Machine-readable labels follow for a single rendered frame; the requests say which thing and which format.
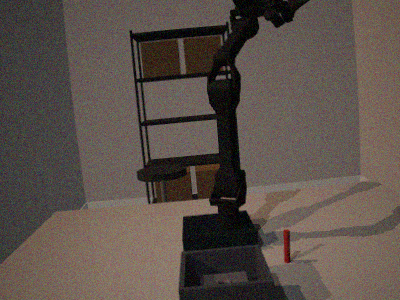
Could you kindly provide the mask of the red peg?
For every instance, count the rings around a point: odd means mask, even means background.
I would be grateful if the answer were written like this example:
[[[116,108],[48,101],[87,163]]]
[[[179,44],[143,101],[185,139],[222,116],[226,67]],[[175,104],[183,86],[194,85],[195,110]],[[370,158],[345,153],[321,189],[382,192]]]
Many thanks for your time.
[[[283,230],[284,233],[284,262],[290,262],[290,230]]]

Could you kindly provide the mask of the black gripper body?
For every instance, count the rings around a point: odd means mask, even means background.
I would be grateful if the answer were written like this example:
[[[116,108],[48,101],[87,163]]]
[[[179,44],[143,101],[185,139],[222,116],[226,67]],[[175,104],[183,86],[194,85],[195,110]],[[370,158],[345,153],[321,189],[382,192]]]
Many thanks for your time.
[[[255,0],[255,7],[260,17],[262,17],[265,13],[265,11],[261,12],[260,9],[262,9],[269,2],[275,2],[276,5],[275,9],[277,11],[281,10],[281,16],[285,22],[289,23],[293,21],[293,18],[290,14],[288,1],[283,1],[283,0]]]

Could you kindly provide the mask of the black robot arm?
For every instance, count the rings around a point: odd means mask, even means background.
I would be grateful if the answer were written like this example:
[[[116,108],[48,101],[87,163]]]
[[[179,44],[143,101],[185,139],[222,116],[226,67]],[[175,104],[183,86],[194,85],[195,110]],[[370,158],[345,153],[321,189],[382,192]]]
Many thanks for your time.
[[[216,112],[220,168],[215,175],[215,184],[209,202],[218,206],[220,231],[243,228],[239,208],[246,204],[247,183],[245,170],[238,166],[235,110],[240,102],[241,74],[235,57],[244,43],[254,38],[259,30],[260,17],[255,7],[255,0],[232,0],[235,9],[230,10],[231,34],[225,43],[213,55],[213,66],[207,76],[209,103]],[[261,10],[264,18],[278,28],[286,22],[280,11],[275,9],[275,2],[269,2]],[[241,16],[236,19],[235,16]],[[221,67],[229,66],[232,79],[215,80]],[[222,198],[235,198],[221,199]]]

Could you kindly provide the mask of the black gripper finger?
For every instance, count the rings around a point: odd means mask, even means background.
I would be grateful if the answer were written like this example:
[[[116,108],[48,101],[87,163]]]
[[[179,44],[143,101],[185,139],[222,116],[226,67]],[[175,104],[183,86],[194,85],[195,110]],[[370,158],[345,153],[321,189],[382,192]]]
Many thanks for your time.
[[[288,0],[290,14],[292,18],[294,18],[294,14],[297,9],[299,9],[302,5],[305,5],[309,0]]]

